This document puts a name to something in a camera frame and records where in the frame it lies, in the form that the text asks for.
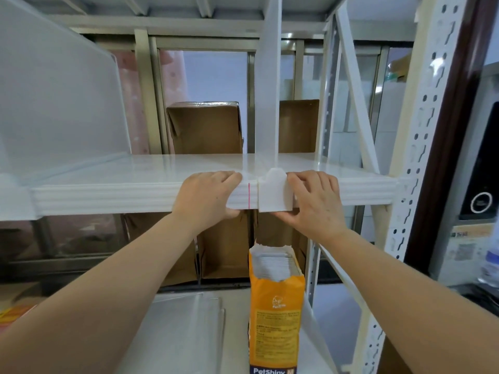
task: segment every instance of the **white shelf surface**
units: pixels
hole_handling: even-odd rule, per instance
[[[344,205],[389,204],[397,180],[363,169],[317,162],[313,153],[281,153],[285,171],[323,170],[338,177]],[[270,169],[249,155],[136,155],[49,177],[31,187],[40,215],[171,211],[182,182],[202,171],[235,170],[242,182],[228,207],[258,208],[258,177]]]
[[[207,292],[215,298],[220,298],[221,306],[225,309],[220,374],[250,371],[247,337],[250,291],[250,289],[240,289]],[[177,296],[175,293],[158,294],[155,299]],[[300,374],[337,374],[336,366],[309,305],[304,305],[302,310],[297,371]]]

